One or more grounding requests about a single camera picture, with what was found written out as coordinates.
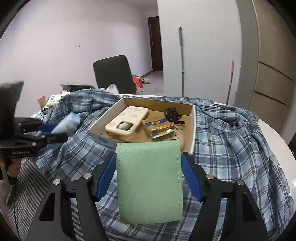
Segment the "left hand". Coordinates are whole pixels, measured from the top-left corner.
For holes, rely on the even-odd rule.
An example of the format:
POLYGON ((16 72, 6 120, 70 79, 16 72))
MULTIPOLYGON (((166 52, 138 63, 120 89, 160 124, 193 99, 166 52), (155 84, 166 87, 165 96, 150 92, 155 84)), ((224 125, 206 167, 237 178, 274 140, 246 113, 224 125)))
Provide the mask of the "left hand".
POLYGON ((3 157, 0 158, 0 162, 1 162, 1 167, 4 167, 4 170, 6 171, 6 173, 9 176, 17 177, 18 174, 20 173, 20 169, 21 169, 21 165, 22 165, 22 158, 11 159, 11 163, 10 163, 7 170, 5 168, 6 164, 5 164, 5 161, 4 161, 3 157))

